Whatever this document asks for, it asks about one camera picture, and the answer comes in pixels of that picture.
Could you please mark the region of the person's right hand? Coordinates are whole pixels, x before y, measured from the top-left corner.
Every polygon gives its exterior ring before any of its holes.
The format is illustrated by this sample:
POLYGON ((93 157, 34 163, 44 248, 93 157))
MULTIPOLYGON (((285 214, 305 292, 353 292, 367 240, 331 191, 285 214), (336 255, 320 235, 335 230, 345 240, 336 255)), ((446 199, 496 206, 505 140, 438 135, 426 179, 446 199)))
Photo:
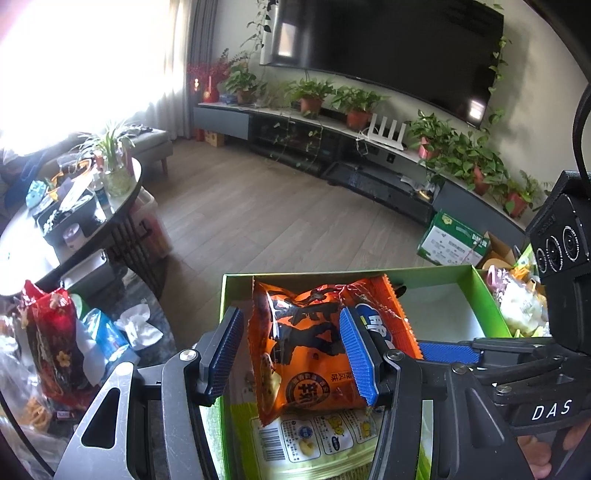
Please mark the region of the person's right hand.
MULTIPOLYGON (((562 448, 569 452, 578 447, 590 426, 590 420, 573 426, 566 434, 562 448)), ((519 436, 517 443, 526 458, 531 473, 535 479, 546 479, 551 471, 552 449, 551 445, 540 441, 535 436, 519 436)))

